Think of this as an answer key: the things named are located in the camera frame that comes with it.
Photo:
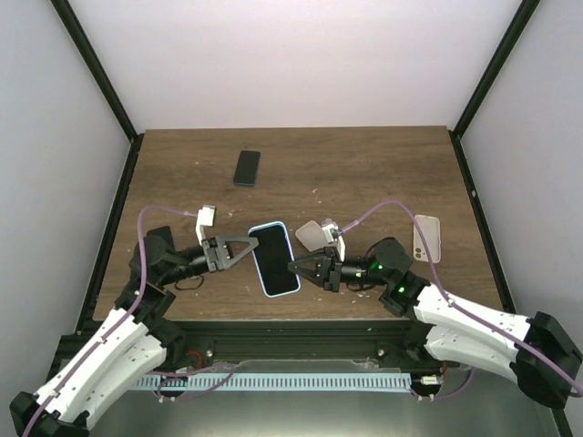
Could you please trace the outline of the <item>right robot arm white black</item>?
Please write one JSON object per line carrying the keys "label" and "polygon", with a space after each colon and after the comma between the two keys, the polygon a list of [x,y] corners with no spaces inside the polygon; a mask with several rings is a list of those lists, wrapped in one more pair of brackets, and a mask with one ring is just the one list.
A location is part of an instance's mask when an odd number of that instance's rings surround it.
{"label": "right robot arm white black", "polygon": [[563,409],[579,398],[576,378],[582,353],[556,318],[494,310],[442,290],[414,274],[413,261],[394,238],[382,239],[358,257],[341,257],[324,247],[291,261],[288,269],[330,292],[341,285],[382,286],[384,307],[397,317],[421,323],[424,334],[408,340],[405,358],[424,367],[432,360],[454,361],[512,382],[531,400]]}

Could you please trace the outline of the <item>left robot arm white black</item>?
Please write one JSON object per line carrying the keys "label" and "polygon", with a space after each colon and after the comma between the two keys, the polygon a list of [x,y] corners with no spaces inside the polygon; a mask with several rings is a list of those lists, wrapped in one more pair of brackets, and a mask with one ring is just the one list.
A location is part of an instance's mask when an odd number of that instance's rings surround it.
{"label": "left robot arm white black", "polygon": [[230,269],[259,241],[218,235],[177,250],[169,228],[139,233],[130,278],[113,309],[72,360],[34,393],[10,403],[19,436],[87,436],[108,407],[138,379],[186,357],[186,334],[165,314],[185,279]]}

